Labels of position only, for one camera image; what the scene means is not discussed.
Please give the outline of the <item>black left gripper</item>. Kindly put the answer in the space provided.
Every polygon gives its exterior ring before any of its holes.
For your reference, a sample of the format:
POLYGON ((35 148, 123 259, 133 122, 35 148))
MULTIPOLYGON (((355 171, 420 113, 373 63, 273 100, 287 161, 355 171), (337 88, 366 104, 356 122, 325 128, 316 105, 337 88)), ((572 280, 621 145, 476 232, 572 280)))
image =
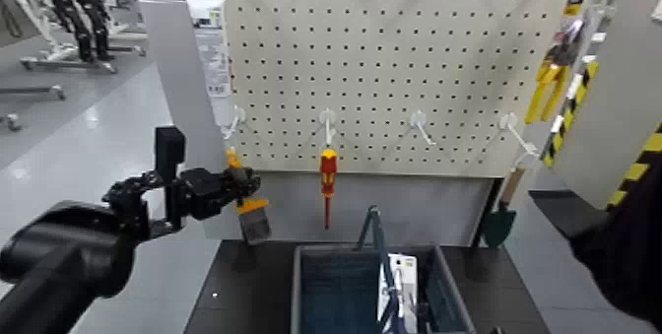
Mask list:
POLYGON ((261 207, 261 199, 252 196, 251 188, 260 186, 260 176, 251 167, 228 167, 224 173, 197 167, 183 171, 180 179, 187 212, 198 221, 219 215, 232 201, 236 208, 261 207))

